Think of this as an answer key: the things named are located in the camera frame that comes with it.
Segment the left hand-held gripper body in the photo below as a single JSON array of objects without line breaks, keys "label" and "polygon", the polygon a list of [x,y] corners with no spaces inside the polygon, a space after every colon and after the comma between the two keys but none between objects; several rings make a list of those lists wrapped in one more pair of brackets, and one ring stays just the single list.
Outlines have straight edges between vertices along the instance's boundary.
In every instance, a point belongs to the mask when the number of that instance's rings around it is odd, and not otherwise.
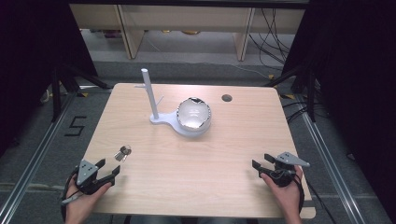
[{"label": "left hand-held gripper body", "polygon": [[95,164],[82,160],[78,167],[78,175],[75,180],[76,187],[79,191],[86,195],[94,194],[99,188],[100,179],[97,179],[98,169]]}]

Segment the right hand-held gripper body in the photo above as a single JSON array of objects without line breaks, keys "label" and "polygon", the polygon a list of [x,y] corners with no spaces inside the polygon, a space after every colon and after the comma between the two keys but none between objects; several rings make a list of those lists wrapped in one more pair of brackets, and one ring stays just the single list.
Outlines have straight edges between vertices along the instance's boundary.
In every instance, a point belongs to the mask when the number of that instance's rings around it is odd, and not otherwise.
[{"label": "right hand-held gripper body", "polygon": [[275,170],[271,170],[271,174],[268,175],[279,187],[286,187],[295,177],[296,171],[294,169],[295,165],[309,167],[310,163],[304,161],[297,156],[289,153],[283,152],[275,158],[275,163],[272,163]]}]

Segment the bunch of silver keys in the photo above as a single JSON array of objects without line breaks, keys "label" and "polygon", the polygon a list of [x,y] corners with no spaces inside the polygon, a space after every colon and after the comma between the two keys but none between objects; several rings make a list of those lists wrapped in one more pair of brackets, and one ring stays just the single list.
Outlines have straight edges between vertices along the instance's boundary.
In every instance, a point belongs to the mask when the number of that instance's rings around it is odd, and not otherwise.
[{"label": "bunch of silver keys", "polygon": [[132,148],[129,145],[122,146],[120,150],[114,155],[116,161],[125,161],[131,154]]}]

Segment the person's left hand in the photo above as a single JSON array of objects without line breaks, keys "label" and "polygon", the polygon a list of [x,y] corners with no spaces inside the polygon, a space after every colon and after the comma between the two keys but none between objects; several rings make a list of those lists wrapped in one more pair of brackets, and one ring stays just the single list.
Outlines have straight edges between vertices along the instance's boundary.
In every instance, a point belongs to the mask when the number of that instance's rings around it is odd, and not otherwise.
[{"label": "person's left hand", "polygon": [[66,198],[76,195],[78,195],[78,198],[66,205],[64,224],[84,224],[85,220],[90,216],[99,199],[111,187],[111,183],[106,183],[94,194],[85,195],[79,192],[75,184],[75,176],[73,175],[68,184]]}]

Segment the person's right hand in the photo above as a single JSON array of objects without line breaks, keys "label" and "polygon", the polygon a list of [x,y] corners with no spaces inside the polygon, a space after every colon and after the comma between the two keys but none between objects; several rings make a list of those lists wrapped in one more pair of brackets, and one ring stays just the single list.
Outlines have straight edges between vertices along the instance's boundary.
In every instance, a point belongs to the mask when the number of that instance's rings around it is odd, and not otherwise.
[{"label": "person's right hand", "polygon": [[300,217],[300,184],[303,177],[302,169],[295,165],[296,176],[286,187],[280,188],[268,175],[261,174],[261,178],[270,188],[280,207],[287,224],[303,224]]}]

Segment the white stand with pole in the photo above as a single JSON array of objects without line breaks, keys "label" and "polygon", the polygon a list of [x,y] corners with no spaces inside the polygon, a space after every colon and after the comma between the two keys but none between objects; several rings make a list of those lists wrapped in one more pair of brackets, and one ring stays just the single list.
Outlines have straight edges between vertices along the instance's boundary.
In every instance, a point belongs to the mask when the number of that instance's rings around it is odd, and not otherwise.
[{"label": "white stand with pole", "polygon": [[199,137],[209,129],[211,123],[208,129],[202,132],[196,133],[196,132],[190,132],[184,130],[177,121],[177,109],[171,113],[160,113],[158,110],[158,105],[161,102],[161,100],[159,101],[155,100],[155,96],[151,85],[151,80],[149,77],[149,70],[147,68],[141,68],[140,71],[142,74],[143,83],[137,87],[144,89],[148,95],[148,101],[151,108],[151,115],[149,117],[149,120],[152,124],[154,125],[166,124],[170,126],[176,133],[188,138]]}]

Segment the black metal stand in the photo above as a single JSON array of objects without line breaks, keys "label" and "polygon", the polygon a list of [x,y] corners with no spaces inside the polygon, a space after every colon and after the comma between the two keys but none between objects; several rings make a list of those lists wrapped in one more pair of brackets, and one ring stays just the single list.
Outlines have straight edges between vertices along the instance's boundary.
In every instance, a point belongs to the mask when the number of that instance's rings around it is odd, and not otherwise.
[{"label": "black metal stand", "polygon": [[94,86],[97,86],[101,89],[111,89],[110,85],[101,81],[98,77],[85,73],[84,71],[67,63],[60,63],[53,68],[51,74],[53,121],[59,118],[62,112],[60,84],[63,84],[66,92],[78,93],[80,91],[80,87],[76,82],[75,77],[82,77],[83,79],[91,82],[91,84]]},{"label": "black metal stand", "polygon": [[304,89],[307,89],[307,114],[311,121],[315,122],[314,100],[316,78],[312,68],[307,65],[298,65],[280,77],[272,79],[269,83],[264,84],[264,87],[274,87],[291,77],[295,77],[291,86],[291,90],[294,93],[301,93]]}]

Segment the white bowl with silver rim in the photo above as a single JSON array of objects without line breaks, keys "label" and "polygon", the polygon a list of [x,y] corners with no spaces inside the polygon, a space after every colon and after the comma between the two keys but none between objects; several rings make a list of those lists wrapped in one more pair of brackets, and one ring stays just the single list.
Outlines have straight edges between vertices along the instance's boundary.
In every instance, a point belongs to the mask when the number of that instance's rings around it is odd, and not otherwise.
[{"label": "white bowl with silver rim", "polygon": [[211,108],[202,99],[190,97],[179,104],[177,121],[186,131],[202,132],[211,123]]}]

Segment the light wooden furniture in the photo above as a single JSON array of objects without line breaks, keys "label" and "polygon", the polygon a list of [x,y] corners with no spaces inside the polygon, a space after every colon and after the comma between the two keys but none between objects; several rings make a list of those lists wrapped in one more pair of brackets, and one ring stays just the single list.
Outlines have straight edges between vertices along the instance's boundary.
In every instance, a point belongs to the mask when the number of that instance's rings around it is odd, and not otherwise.
[{"label": "light wooden furniture", "polygon": [[167,7],[72,4],[82,29],[119,30],[126,55],[136,57],[146,30],[232,33],[239,61],[245,59],[250,33],[294,35],[300,26],[302,9],[254,7]]}]

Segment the aluminium floor rail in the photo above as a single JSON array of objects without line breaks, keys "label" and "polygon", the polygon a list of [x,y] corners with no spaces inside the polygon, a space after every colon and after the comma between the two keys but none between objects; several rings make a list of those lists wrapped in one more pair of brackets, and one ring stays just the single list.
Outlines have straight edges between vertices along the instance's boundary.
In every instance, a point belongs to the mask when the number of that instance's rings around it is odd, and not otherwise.
[{"label": "aluminium floor rail", "polygon": [[341,200],[341,203],[346,210],[349,220],[352,224],[367,224],[356,200],[347,186],[345,179],[342,177],[340,170],[335,164],[331,152],[328,149],[328,146],[326,145],[317,124],[311,119],[311,116],[307,112],[304,112],[302,117],[311,137],[313,138],[318,150],[318,154],[323,160],[324,166]]},{"label": "aluminium floor rail", "polygon": [[8,224],[13,218],[32,178],[46,156],[50,144],[52,143],[55,134],[59,130],[69,106],[72,104],[76,96],[77,95],[75,93],[68,93],[65,96],[64,101],[61,104],[61,112],[55,118],[55,120],[50,123],[38,147],[35,149],[34,154],[24,167],[21,177],[13,185],[12,191],[9,193],[6,201],[0,207],[0,224]]}]

